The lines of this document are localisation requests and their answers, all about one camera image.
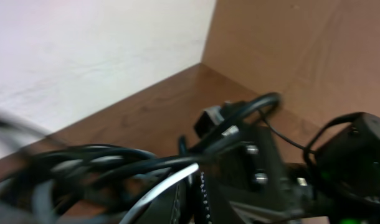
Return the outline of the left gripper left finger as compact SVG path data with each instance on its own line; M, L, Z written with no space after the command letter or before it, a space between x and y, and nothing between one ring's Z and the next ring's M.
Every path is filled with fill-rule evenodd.
M186 184L178 183L155 198L140 224L179 224L186 203Z

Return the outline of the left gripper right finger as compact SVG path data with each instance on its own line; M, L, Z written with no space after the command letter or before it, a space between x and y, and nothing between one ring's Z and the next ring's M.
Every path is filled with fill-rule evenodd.
M196 224L213 224L212 199L209 193L210 185L205 173L197 173L193 187L194 222Z

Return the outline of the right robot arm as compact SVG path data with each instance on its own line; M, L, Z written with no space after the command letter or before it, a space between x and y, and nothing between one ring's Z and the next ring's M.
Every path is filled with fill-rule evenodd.
M317 150L307 145L302 163L285 162L270 126L238 123L218 135L236 138L206 179L235 219L249 223L380 223L380 118L340 116L338 134Z

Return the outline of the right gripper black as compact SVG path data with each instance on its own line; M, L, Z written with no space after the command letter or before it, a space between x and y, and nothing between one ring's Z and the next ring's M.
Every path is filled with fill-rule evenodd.
M284 163L265 126L240 130L239 146L223 152L214 177L246 223L301 223L323 216L306 165Z

